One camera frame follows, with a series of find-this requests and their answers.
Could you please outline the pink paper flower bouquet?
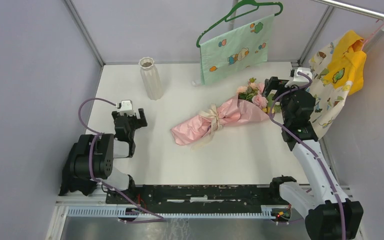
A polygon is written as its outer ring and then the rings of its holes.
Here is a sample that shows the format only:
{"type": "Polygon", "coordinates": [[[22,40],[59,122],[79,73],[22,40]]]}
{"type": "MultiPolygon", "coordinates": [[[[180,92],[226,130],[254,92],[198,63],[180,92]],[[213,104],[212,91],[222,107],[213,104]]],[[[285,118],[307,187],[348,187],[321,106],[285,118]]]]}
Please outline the pink paper flower bouquet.
{"type": "MultiPolygon", "coordinates": [[[[233,97],[219,106],[216,105],[222,129],[262,122],[269,118],[269,114],[274,116],[280,113],[280,104],[274,103],[269,95],[262,96],[264,87],[264,82],[258,82],[256,78],[251,77],[246,85],[237,88],[233,97]]],[[[204,118],[198,113],[174,126],[170,132],[179,146],[196,144],[209,134],[210,124],[209,118],[204,118]]]]}

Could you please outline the white ribbed ceramic vase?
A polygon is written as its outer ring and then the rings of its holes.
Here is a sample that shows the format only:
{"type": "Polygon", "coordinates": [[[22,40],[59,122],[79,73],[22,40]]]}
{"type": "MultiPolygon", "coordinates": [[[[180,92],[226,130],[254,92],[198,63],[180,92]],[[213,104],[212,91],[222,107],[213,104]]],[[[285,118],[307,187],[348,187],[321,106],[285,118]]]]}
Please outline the white ribbed ceramic vase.
{"type": "Polygon", "coordinates": [[[147,96],[151,100],[159,100],[164,95],[164,89],[154,59],[143,57],[138,64],[147,96]]]}

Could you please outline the cream printed ribbon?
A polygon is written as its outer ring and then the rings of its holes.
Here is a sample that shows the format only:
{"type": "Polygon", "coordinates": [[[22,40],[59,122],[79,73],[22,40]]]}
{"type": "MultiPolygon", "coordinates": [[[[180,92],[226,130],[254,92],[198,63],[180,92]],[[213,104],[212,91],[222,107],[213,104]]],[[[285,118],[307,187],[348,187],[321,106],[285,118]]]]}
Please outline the cream printed ribbon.
{"type": "Polygon", "coordinates": [[[211,103],[207,111],[201,110],[198,115],[203,118],[210,119],[210,126],[208,131],[209,134],[205,137],[202,137],[201,140],[195,143],[190,148],[191,151],[196,151],[210,143],[214,138],[215,132],[223,128],[223,125],[220,124],[219,113],[215,103],[211,103]]]}

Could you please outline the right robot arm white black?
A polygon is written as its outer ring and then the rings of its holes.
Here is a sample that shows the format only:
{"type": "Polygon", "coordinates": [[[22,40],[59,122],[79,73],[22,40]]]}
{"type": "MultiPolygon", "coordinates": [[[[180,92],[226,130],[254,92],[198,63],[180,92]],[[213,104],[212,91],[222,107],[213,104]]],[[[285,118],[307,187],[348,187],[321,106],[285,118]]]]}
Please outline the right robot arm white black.
{"type": "Polygon", "coordinates": [[[282,138],[303,168],[311,192],[290,177],[277,177],[273,182],[278,185],[269,189],[269,199],[291,204],[304,218],[312,240],[355,239],[364,210],[342,190],[322,154],[310,122],[316,99],[303,87],[288,86],[287,80],[276,76],[265,80],[262,95],[268,97],[271,91],[275,91],[274,103],[280,104],[282,138]]]}

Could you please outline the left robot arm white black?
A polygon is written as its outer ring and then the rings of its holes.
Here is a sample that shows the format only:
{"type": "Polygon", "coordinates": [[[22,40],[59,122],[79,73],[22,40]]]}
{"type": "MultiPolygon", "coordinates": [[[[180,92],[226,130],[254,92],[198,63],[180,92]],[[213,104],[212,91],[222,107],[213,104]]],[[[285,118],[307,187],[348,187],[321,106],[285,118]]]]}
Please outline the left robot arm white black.
{"type": "Polygon", "coordinates": [[[62,182],[59,196],[69,192],[79,191],[88,196],[97,188],[97,182],[92,180],[90,175],[89,157],[92,151],[92,172],[95,178],[106,180],[113,171],[114,143],[118,140],[128,144],[126,158],[132,158],[136,144],[134,141],[135,131],[147,127],[148,122],[143,108],[138,109],[139,116],[135,113],[128,115],[113,111],[111,113],[114,122],[115,133],[104,133],[92,141],[93,134],[82,134],[78,141],[73,144],[65,165],[62,169],[62,182]]]}

